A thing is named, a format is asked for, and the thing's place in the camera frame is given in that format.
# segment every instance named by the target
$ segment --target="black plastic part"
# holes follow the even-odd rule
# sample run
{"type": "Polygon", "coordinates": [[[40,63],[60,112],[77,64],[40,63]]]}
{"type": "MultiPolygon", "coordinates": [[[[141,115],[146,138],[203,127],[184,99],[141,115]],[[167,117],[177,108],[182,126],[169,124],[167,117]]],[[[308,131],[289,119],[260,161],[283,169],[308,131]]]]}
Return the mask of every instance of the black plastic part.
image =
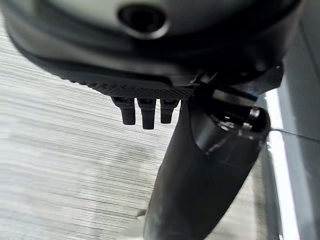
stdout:
{"type": "Polygon", "coordinates": [[[113,103],[120,108],[124,125],[136,124],[135,99],[127,97],[111,97],[113,103]]]}
{"type": "Polygon", "coordinates": [[[156,102],[156,99],[138,98],[143,129],[152,130],[155,128],[156,102]]]}
{"type": "Polygon", "coordinates": [[[240,134],[231,127],[223,129],[197,101],[182,103],[147,210],[145,240],[203,240],[214,229],[270,130],[268,114],[260,111],[254,123],[259,130],[240,134]]]}
{"type": "MultiPolygon", "coordinates": [[[[121,71],[124,72],[130,67],[127,59],[134,60],[132,64],[138,63],[136,70],[161,61],[171,66],[173,72],[183,75],[190,70],[193,73],[214,70],[256,74],[276,66],[287,51],[305,0],[262,0],[228,21],[203,31],[152,41],[134,40],[83,24],[48,5],[47,1],[31,2],[38,9],[32,15],[16,9],[10,0],[0,4],[11,36],[34,55],[78,64],[92,64],[92,59],[99,58],[100,65],[106,57],[112,57],[123,63],[121,71]],[[77,47],[81,53],[75,57],[73,51],[56,50],[52,43],[58,44],[58,40],[64,46],[77,47]]],[[[113,61],[105,62],[104,67],[111,69],[110,63],[113,61]]],[[[149,67],[144,74],[152,75],[153,71],[154,68],[149,67]]],[[[183,81],[179,76],[176,82],[174,73],[154,75],[169,78],[173,86],[191,85],[189,79],[183,81]]]]}
{"type": "Polygon", "coordinates": [[[170,124],[172,119],[172,113],[178,106],[179,100],[161,99],[161,123],[170,124]]]}

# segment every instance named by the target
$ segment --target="round hole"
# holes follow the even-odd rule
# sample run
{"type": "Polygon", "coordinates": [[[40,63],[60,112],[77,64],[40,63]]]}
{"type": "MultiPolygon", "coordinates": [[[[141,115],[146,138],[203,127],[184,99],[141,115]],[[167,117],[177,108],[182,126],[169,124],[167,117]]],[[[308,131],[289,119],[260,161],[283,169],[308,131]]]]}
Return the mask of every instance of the round hole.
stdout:
{"type": "Polygon", "coordinates": [[[166,22],[162,11],[145,5],[125,6],[119,10],[118,18],[124,26],[140,34],[152,34],[166,22]]]}

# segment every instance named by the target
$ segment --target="gray carpet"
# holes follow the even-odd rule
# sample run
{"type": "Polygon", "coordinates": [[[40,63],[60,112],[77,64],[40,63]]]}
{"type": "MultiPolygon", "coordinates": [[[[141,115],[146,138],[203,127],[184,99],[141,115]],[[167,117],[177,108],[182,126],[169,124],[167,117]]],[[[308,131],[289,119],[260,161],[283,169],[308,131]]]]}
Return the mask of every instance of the gray carpet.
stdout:
{"type": "MultiPolygon", "coordinates": [[[[0,239],[115,239],[148,204],[178,109],[125,126],[108,96],[24,59],[1,16],[0,43],[0,239]]],[[[267,239],[259,164],[209,238],[267,239]]]]}

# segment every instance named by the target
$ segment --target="black device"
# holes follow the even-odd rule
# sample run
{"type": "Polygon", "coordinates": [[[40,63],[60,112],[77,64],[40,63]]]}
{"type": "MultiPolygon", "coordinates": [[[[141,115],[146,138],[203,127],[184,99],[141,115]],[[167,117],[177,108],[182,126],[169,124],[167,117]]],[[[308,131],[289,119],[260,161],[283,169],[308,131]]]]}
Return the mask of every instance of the black device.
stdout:
{"type": "Polygon", "coordinates": [[[270,131],[257,96],[281,84],[304,0],[3,0],[29,60],[111,96],[123,123],[153,129],[181,101],[146,214],[145,240],[203,240],[270,131]]]}

